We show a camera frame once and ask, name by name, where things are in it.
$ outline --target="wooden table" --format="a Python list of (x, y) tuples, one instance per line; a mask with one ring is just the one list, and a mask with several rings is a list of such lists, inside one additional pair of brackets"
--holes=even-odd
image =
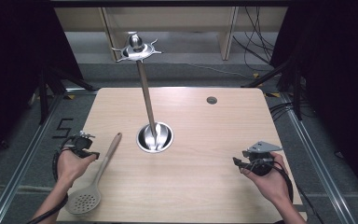
[[(62, 209), (60, 221), (271, 223), (282, 219), (232, 161), (259, 140), (281, 145), (261, 90), (167, 87), (150, 88), (150, 95), (155, 120), (173, 129), (172, 145), (157, 154), (138, 148), (136, 134), (148, 123), (142, 89), (99, 90), (84, 131), (96, 135), (90, 150), (100, 151), (101, 158), (70, 192), (90, 184), (113, 137), (123, 133), (123, 138), (101, 178), (103, 198), (97, 208), (84, 215)], [(217, 98), (217, 104), (207, 102), (210, 96)], [(294, 204), (302, 204), (298, 191), (294, 192)]]

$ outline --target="round metal base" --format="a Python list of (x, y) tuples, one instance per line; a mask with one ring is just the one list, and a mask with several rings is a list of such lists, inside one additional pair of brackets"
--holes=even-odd
[(156, 122), (156, 138), (153, 136), (150, 125), (145, 125), (136, 135), (138, 147), (149, 153), (158, 153), (167, 149), (173, 141), (173, 131), (165, 123)]

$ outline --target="human hand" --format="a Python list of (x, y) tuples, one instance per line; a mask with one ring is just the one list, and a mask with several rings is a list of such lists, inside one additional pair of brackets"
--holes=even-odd
[(57, 165), (58, 180), (64, 180), (72, 186), (75, 180), (81, 177), (96, 159), (96, 155), (90, 155), (83, 159), (79, 158), (69, 148), (64, 148)]
[[(271, 152), (271, 156), (287, 173), (282, 155)], [(277, 163), (275, 163), (274, 166), (278, 169), (282, 169)], [(244, 168), (241, 168), (241, 173), (251, 179), (260, 190), (261, 194), (270, 202), (274, 204), (287, 201), (290, 202), (287, 184), (282, 175), (275, 169), (272, 169), (268, 174), (263, 176), (255, 175), (253, 172)]]

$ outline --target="slotted spoon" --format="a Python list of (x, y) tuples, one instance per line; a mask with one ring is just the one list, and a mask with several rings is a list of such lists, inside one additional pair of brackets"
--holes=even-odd
[(109, 162), (113, 153), (116, 151), (118, 143), (121, 140), (121, 136), (122, 134), (118, 133), (113, 139), (109, 150), (103, 158), (103, 164), (98, 170), (98, 174), (95, 176), (92, 183), (88, 187), (79, 189), (69, 195), (68, 203), (65, 206), (65, 209), (68, 212), (72, 214), (83, 214), (94, 209), (98, 205), (101, 200), (101, 192), (98, 190), (98, 182), (101, 179), (107, 163)]

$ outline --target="human arm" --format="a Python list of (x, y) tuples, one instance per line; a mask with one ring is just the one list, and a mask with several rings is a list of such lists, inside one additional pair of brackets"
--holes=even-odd
[[(286, 167), (283, 162), (282, 155), (271, 152), (272, 157), (275, 161), (275, 167), (282, 169), (287, 173)], [(306, 223), (304, 218), (298, 213), (298, 211), (292, 205), (289, 198), (289, 191), (286, 182), (282, 175), (275, 169), (272, 169), (268, 174), (263, 176), (255, 175), (246, 169), (241, 169), (246, 177), (251, 179), (261, 194), (276, 207), (278, 212), (281, 214), (284, 223), (286, 224), (300, 224)]]
[[(43, 201), (35, 212), (33, 218), (39, 217), (57, 206), (65, 198), (69, 188), (72, 187), (75, 180), (82, 176), (90, 163), (96, 160), (95, 155), (88, 156), (84, 159), (79, 158), (69, 148), (64, 148), (58, 159), (57, 183), (53, 187), (51, 193)], [(45, 218), (39, 223), (55, 223), (59, 212)]]

